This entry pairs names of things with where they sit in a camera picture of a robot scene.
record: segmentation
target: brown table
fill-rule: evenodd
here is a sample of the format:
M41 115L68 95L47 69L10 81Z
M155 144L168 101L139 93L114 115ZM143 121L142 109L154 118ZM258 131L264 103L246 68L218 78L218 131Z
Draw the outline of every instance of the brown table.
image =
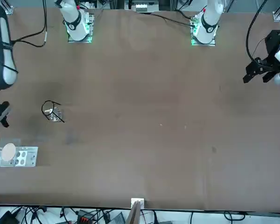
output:
M17 8L12 37L38 31L42 13ZM280 86L242 81L253 16L224 14L217 46L192 47L188 27L105 10L92 44L69 44L48 9L46 46L16 44L18 81L0 93L13 106L0 138L38 146L38 164L0 168L0 203L280 211ZM279 28L261 14L251 52ZM47 99L65 124L41 114Z

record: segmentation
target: metal bracket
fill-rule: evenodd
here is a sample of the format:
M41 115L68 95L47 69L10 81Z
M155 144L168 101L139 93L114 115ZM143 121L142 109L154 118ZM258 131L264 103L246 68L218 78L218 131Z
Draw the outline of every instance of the metal bracket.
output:
M275 12L273 12L273 18L274 18L274 22L280 22L280 16L276 15Z
M7 0L0 0L2 6L4 7L6 15L12 15L14 12L14 7Z
M132 208L127 217L126 224L139 224L140 210L144 208L144 198L132 198Z
M131 208L135 204L135 202L140 202L141 209L144 209L144 198L131 198Z

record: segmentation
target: power cable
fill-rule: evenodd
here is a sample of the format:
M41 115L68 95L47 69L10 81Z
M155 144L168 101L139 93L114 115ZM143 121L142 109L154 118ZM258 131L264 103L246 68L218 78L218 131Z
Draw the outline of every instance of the power cable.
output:
M261 4L261 6L259 7L259 9L257 10L257 12L256 12L256 14L255 14L255 16L254 16L254 18L252 19L252 21L251 21L251 23L250 23L250 26L249 26L248 32L247 32L247 37L246 37L246 50L247 50L247 54L248 54L249 58L250 58L252 61L254 61L259 67L271 69L271 68L272 68L271 66L266 66L266 65L260 64L258 61L256 61L256 60L252 57L252 55L251 55L251 53L250 53L250 51L249 51L249 35L250 35L251 28L252 28L252 26L253 26L253 24L254 24L254 22L255 22L257 16L259 15L259 13L260 13L260 11L262 10L263 6L265 6L265 4L266 4L267 1L268 1L268 0L264 0L264 1L263 1L263 3Z
M111 209L110 211L107 211L105 214L109 214L110 212L114 211L115 209ZM92 224L98 224L99 220L101 220L104 216L101 216L97 221L95 221L94 223Z
M186 0L185 3L179 8L179 10L181 10L188 2L188 6L192 3L193 0Z
M41 29L41 31L33 33L33 34L26 35L26 36L23 36L21 38L18 38L16 40L12 41L12 45L15 45L15 43L17 43L17 42L27 43L27 44L30 44L30 45L32 45L34 47L43 47L45 45L45 43L47 41L47 33L48 33L48 26L47 26L47 2L46 2L46 0L42 0L42 6L43 6L43 14L44 14L44 25L43 25L43 28ZM22 41L23 39L26 39L28 37L39 35L44 30L45 30L45 37L44 37L44 43L42 45L35 45L35 44L32 44L32 43L27 42L27 41Z
M194 214L194 212L191 213L191 218L190 218L190 223L189 224L192 224L193 214Z
M142 215L143 215L143 219L144 219L145 224L147 224L147 223L146 223L146 219L145 219L145 215L144 215L144 213L143 213L143 210L141 210L141 213L142 213Z
M231 224L232 224L233 221L243 221L243 220L246 218L246 214L243 214L243 217L242 217L242 218L234 219L229 211L224 211L224 217L225 217L228 221L230 221Z
M169 20L169 21L172 21L172 22L176 22L176 23L178 23L178 24L182 24L182 25L185 25L185 26L193 27L193 28L195 27L194 25L191 25L191 24L189 24L189 23L179 22L179 21L176 21L176 20L173 20L173 19L164 17L164 16L162 16L162 15L157 15L157 14L146 14L146 15L154 15L154 16L161 17L161 18L163 18L163 19L165 19L165 20Z
M258 44L256 45L255 50L253 51L252 57L254 56L254 53L256 52L256 49L257 49L258 45L259 45L264 39L265 39L265 37L262 38L262 39L258 42Z

